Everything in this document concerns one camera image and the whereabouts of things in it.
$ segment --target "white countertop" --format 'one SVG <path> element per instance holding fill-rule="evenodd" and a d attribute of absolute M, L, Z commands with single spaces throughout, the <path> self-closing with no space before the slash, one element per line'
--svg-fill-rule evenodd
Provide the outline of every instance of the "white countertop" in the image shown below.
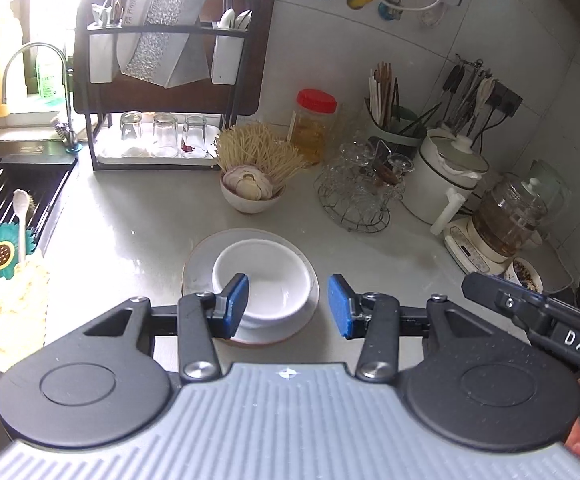
<path fill-rule="evenodd" d="M 89 153 L 80 156 L 73 187 L 49 247 L 50 280 L 46 344 L 132 296 L 153 305 L 174 304 L 181 273 L 194 246 L 234 227 L 274 232 L 295 244 L 313 265 L 321 298 L 308 325 L 292 338 L 263 348 L 217 341 L 222 366 L 231 362 L 347 362 L 354 370 L 362 340 L 339 336 L 327 306 L 327 278 L 342 273 L 358 292 L 378 290 L 401 304 L 425 306 L 432 293 L 448 298 L 501 328 L 524 337 L 511 322 L 463 298 L 463 272 L 429 226 L 401 203 L 388 228 L 351 234 L 321 208 L 312 187 L 317 170 L 290 183 L 282 200 L 247 216 L 223 199 L 214 171 L 100 171 Z M 157 338 L 155 358 L 177 369 L 176 341 Z M 422 359 L 420 340 L 403 338 L 401 367 Z"/>

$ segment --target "garlic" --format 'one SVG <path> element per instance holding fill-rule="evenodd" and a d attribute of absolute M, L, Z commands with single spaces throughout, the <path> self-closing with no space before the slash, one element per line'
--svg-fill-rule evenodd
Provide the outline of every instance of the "garlic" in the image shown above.
<path fill-rule="evenodd" d="M 269 200 L 273 184 L 259 168 L 237 166 L 223 175 L 225 187 L 247 200 Z"/>

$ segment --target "rice cooker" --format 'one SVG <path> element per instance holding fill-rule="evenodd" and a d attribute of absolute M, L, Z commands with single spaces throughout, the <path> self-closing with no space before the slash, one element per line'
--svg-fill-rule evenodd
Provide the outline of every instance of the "rice cooker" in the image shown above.
<path fill-rule="evenodd" d="M 458 212 L 489 168 L 471 144 L 468 137 L 430 130 L 415 156 L 414 171 L 405 178 L 403 205 L 432 224 L 435 234 Z"/>

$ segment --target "dish towel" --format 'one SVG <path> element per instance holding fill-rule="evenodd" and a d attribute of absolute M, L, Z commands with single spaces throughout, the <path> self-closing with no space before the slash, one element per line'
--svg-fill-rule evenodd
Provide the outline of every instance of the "dish towel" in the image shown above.
<path fill-rule="evenodd" d="M 0 371 L 43 346 L 49 273 L 41 254 L 14 268 L 11 280 L 0 278 Z"/>

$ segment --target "gray ribbed plate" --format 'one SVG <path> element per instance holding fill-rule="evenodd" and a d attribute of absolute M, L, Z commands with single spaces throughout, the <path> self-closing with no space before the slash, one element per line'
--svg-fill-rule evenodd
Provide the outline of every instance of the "gray ribbed plate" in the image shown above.
<path fill-rule="evenodd" d="M 235 364 L 181 390 L 171 409 L 116 446 L 55 452 L 12 444 L 0 480 L 580 480 L 563 446 L 466 449 L 419 424 L 390 386 L 343 365 Z"/>

